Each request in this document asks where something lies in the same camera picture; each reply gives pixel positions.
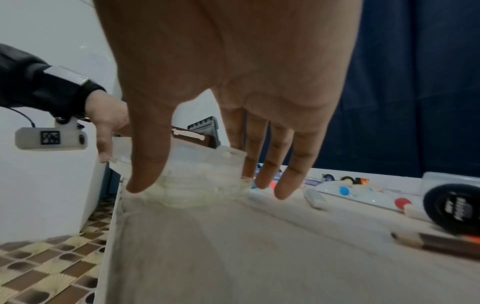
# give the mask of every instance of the white wall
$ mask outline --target white wall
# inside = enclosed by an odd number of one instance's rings
[[[80,0],[2,0],[0,42],[92,77],[109,93],[118,87],[95,11]],[[53,126],[47,113],[21,111],[37,126]],[[91,124],[84,129],[89,147],[67,152],[18,150],[14,133],[25,126],[25,118],[0,108],[0,243],[78,233],[97,204],[105,171]]]
[[[173,115],[172,125],[186,129],[188,125],[202,119],[215,116],[218,121],[218,137],[223,146],[229,146],[225,126],[220,115],[220,108],[213,93],[207,90],[200,94],[196,99],[181,104]]]

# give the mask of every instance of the table surface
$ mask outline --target table surface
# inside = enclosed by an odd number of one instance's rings
[[[123,193],[95,304],[114,302],[105,301],[107,277],[117,304],[479,302],[480,263],[390,237],[444,235],[435,226],[326,197],[328,211],[312,209],[301,190],[285,201],[253,190],[240,203],[179,211]]]

